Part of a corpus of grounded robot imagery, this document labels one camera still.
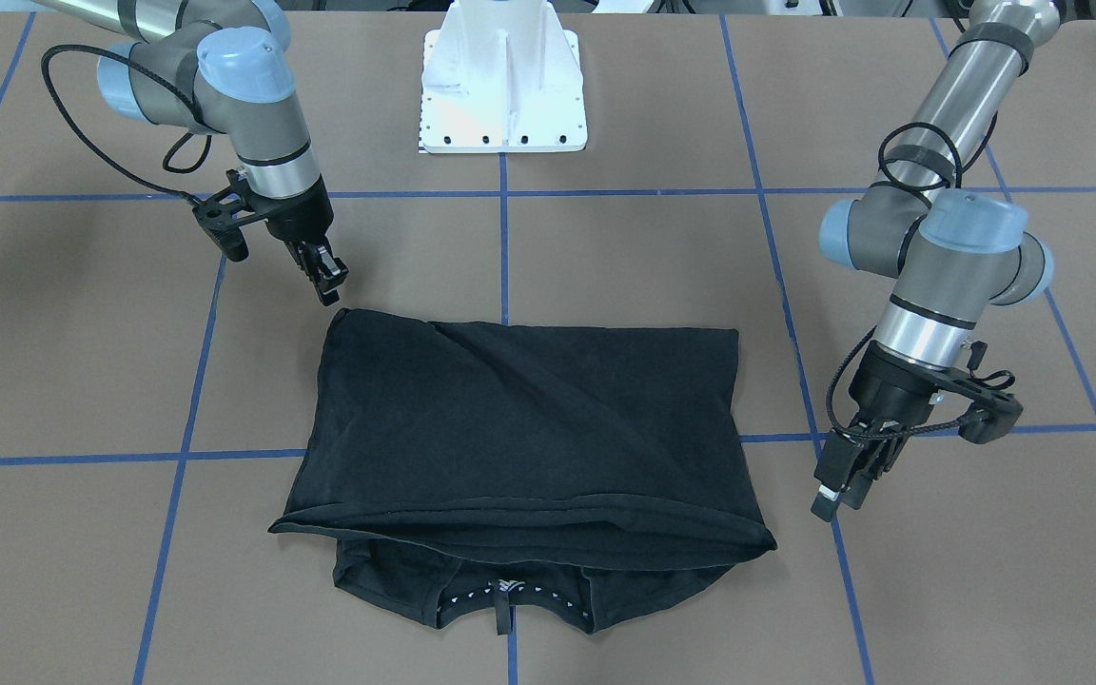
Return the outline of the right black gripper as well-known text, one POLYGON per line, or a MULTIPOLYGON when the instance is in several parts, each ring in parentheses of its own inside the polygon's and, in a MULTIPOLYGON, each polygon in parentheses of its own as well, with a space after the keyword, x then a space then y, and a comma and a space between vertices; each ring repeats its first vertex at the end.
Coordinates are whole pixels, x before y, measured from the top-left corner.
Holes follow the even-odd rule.
POLYGON ((312 283, 319 302, 332 306, 340 300, 340 286, 349 267, 332 252, 327 233, 334 221, 331 199, 323 179, 292 198, 263 198, 269 214, 269 235, 295 246, 295 261, 312 283))

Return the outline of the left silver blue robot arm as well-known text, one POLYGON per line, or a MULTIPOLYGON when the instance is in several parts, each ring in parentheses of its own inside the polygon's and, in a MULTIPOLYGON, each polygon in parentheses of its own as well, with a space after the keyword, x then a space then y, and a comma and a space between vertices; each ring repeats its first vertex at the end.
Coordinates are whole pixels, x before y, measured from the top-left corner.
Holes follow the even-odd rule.
POLYGON ((841 363, 855 365, 850 420, 835 416, 840 378, 827 385, 819 520, 861 509, 913 435, 952 429, 984 445, 1021 416, 1011 372, 978 376, 986 344, 973 336, 989 306, 1044 294, 1054 259, 1025 209, 969 190, 964 176, 1011 87, 1066 18, 1061 1, 974 1, 918 111, 880 142, 874 183, 819 226, 827 260, 894 282, 878 324, 841 363))

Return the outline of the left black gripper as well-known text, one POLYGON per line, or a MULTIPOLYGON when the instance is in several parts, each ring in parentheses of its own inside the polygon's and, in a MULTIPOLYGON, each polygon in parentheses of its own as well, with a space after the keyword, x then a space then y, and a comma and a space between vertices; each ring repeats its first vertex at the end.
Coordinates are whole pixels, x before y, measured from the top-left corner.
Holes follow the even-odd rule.
POLYGON ((857 404, 847 435, 830 430, 814 477, 819 486, 811 512, 825 523, 841 506, 860 510, 871 487, 894 467, 905 435, 936 432, 929 424, 932 395, 939 393, 938 369, 904 359, 867 340, 849 393, 857 404))

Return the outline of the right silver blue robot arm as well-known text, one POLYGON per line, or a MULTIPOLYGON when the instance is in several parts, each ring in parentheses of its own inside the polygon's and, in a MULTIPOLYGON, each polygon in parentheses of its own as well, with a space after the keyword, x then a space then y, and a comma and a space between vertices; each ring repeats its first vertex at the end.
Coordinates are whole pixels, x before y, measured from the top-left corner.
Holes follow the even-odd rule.
POLYGON ((49 1, 47 8, 126 37, 98 52, 98 87, 123 117, 225 136, 238 167, 227 187, 183 192, 222 256, 248 255, 241 229, 264 222, 330 306, 349 269, 285 53, 292 27, 274 1, 49 1))

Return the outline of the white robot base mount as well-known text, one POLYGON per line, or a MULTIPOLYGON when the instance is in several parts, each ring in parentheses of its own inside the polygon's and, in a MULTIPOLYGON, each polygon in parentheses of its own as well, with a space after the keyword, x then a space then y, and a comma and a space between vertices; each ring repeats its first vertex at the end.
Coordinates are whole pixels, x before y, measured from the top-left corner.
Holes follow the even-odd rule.
POLYGON ((423 39, 423 153, 587 147, 581 52, 549 1, 456 1, 423 39))

